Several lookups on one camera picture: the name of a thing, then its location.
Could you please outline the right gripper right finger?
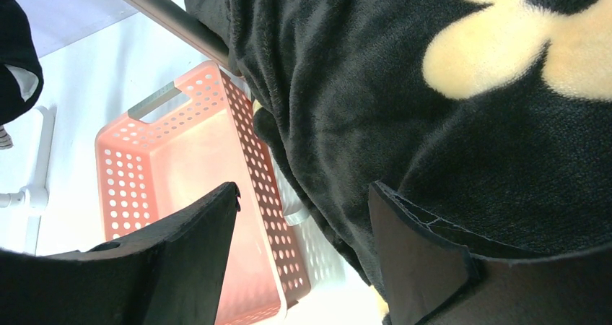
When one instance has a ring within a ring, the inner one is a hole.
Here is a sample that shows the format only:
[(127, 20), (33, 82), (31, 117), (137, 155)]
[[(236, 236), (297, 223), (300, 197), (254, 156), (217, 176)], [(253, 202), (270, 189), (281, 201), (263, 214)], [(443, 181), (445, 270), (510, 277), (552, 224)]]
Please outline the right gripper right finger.
[(394, 324), (609, 324), (611, 246), (547, 256), (464, 230), (370, 185)]

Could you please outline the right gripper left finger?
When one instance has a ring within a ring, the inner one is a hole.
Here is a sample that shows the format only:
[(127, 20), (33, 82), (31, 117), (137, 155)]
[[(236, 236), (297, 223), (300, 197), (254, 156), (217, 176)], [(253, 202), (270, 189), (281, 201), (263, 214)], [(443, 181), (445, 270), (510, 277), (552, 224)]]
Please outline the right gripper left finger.
[(3, 324), (213, 324), (238, 187), (81, 252), (1, 252)]

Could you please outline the grey striped underwear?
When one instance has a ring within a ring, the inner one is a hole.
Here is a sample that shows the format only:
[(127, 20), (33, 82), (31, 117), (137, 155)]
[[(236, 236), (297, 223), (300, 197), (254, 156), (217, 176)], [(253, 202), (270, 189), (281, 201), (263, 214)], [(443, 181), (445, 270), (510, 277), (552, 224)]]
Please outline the grey striped underwear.
[(13, 141), (10, 134), (3, 126), (0, 126), (0, 150), (7, 150), (13, 147)]

